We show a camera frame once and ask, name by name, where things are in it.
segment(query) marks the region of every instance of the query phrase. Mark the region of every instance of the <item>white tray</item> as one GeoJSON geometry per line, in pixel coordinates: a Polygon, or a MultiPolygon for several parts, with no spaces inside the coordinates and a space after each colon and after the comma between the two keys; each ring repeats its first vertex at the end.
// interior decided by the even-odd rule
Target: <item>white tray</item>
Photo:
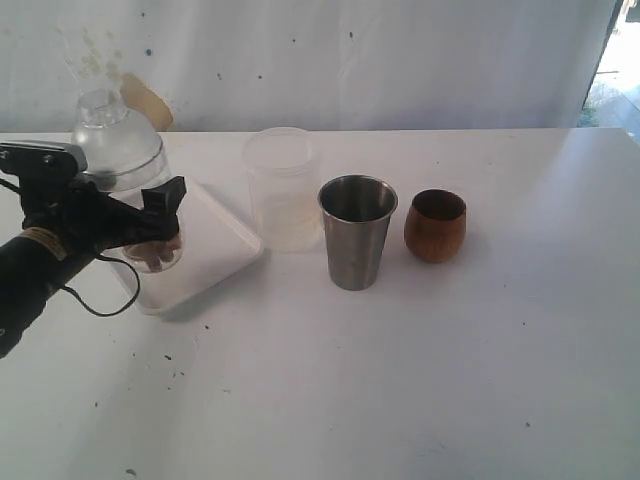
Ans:
{"type": "MultiPolygon", "coordinates": [[[[168,270],[140,273],[136,306],[147,315],[170,310],[253,263],[264,251],[262,240],[249,227],[195,180],[185,180],[187,194],[180,205],[184,251],[168,270]]],[[[112,268],[133,295],[136,282],[131,271],[117,264],[112,268]]]]}

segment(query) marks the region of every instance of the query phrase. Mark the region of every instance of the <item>white table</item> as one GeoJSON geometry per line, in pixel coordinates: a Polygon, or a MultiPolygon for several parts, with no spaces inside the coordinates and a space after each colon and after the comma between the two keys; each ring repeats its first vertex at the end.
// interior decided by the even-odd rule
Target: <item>white table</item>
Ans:
{"type": "MultiPolygon", "coordinates": [[[[174,173],[249,218],[246,134],[164,138],[174,173]]],[[[0,361],[1,477],[640,478],[640,149],[626,134],[316,139],[324,178],[363,172],[400,196],[377,283],[338,289],[318,246],[267,256],[168,319],[99,319],[56,295],[0,361]],[[463,250],[439,266],[402,240],[429,187],[468,204],[463,250]]],[[[21,219],[10,193],[0,217],[5,242],[21,219]]],[[[103,265],[73,283],[103,310],[125,300],[103,265]]]]}

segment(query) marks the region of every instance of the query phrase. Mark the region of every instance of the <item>white wall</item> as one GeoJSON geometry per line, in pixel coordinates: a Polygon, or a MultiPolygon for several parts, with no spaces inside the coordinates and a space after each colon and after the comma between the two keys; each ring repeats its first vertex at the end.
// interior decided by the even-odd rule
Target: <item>white wall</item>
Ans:
{"type": "Polygon", "coordinates": [[[614,4],[4,0],[0,130],[68,130],[125,72],[181,130],[573,126],[614,4]]]}

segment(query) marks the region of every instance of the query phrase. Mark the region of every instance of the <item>wooden cup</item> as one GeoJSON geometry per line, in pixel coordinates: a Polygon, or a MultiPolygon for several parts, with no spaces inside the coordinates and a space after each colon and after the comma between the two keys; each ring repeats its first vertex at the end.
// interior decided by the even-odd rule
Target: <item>wooden cup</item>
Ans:
{"type": "Polygon", "coordinates": [[[425,262],[444,262],[462,246],[466,220],[467,206],[455,193],[425,190],[411,202],[404,224],[405,244],[425,262]]]}

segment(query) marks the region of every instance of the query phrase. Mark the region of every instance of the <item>metal tumbler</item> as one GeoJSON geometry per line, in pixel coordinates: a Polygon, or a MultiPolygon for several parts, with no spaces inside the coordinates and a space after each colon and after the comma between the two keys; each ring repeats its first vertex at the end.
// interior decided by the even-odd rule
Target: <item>metal tumbler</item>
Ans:
{"type": "Polygon", "coordinates": [[[398,196],[387,183],[346,175],[325,184],[322,207],[329,276],[345,290],[364,290],[376,281],[391,214],[398,196]]]}

